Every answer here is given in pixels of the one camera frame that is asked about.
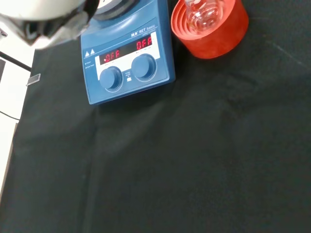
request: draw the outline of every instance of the red led display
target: red led display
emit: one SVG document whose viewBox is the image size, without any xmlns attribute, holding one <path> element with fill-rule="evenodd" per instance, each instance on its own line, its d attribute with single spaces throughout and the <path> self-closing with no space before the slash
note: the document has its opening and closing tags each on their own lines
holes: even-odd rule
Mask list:
<svg viewBox="0 0 311 233">
<path fill-rule="evenodd" d="M 123 57 L 128 55 L 132 52 L 138 51 L 140 49 L 146 48 L 152 45 L 151 35 L 144 36 L 141 39 L 133 41 L 127 45 L 124 45 L 116 50 L 112 50 L 108 53 L 102 54 L 99 56 L 100 64 L 105 64 L 107 62 L 111 62 L 116 60 L 117 58 Z"/>
</svg>

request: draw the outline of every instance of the red bowl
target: red bowl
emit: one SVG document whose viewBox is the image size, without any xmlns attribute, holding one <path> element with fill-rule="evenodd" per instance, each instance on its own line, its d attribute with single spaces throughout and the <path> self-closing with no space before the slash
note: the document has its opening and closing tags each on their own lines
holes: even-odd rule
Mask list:
<svg viewBox="0 0 311 233">
<path fill-rule="evenodd" d="M 241 0 L 223 0 L 224 15 L 218 25 L 196 34 L 187 24 L 184 0 L 179 0 L 171 18 L 174 34 L 198 58 L 211 59 L 234 49 L 248 27 L 248 15 Z"/>
</svg>

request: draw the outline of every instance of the table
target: table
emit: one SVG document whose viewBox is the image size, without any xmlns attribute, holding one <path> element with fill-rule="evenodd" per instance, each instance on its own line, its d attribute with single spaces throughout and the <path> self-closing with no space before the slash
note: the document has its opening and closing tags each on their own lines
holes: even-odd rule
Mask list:
<svg viewBox="0 0 311 233">
<path fill-rule="evenodd" d="M 229 54 L 90 106 L 79 41 L 37 51 L 0 232 L 310 231 L 311 2 L 245 0 Z"/>
</svg>

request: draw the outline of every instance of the blue knob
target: blue knob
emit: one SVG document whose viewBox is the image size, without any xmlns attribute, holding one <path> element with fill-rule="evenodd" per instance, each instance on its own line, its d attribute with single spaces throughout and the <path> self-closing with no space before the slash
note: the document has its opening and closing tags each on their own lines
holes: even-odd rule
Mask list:
<svg viewBox="0 0 311 233">
<path fill-rule="evenodd" d="M 109 67 L 104 69 L 100 75 L 100 83 L 103 88 L 116 89 L 120 86 L 122 81 L 122 73 L 116 67 Z"/>
<path fill-rule="evenodd" d="M 151 78 L 156 70 L 156 62 L 149 54 L 143 54 L 132 62 L 132 72 L 139 79 Z"/>
</svg>

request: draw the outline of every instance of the hotplate logo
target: hotplate logo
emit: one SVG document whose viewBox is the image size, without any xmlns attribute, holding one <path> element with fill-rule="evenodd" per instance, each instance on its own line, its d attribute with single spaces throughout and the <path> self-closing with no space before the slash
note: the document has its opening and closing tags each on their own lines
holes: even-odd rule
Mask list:
<svg viewBox="0 0 311 233">
<path fill-rule="evenodd" d="M 134 32 L 131 34 L 131 37 L 138 35 L 138 32 Z"/>
</svg>

